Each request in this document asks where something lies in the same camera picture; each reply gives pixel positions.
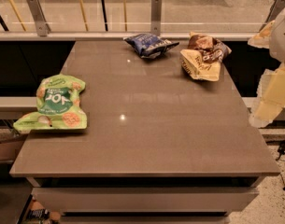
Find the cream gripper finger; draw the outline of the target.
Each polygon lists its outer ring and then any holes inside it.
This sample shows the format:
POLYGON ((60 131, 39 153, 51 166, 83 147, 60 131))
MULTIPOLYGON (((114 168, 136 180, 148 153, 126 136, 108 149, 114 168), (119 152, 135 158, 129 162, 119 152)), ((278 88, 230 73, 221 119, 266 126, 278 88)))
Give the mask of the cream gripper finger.
POLYGON ((248 40, 248 44, 258 49, 270 49, 273 41, 272 34, 274 27, 275 21, 270 21, 258 34, 248 40))
POLYGON ((256 128, 266 127, 285 106, 285 63, 275 71, 265 69, 261 76, 257 97, 252 103, 249 123, 256 128))

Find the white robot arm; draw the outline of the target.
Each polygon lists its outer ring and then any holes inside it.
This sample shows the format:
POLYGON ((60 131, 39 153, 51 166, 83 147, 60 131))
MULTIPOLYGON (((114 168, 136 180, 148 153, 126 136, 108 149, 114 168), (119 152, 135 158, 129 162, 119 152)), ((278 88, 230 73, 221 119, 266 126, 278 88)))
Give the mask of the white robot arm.
POLYGON ((256 91, 257 97, 251 106, 249 123, 263 128, 272 123, 285 106, 285 8, 248 44, 269 49, 270 56, 280 62, 275 71, 264 70, 256 91))

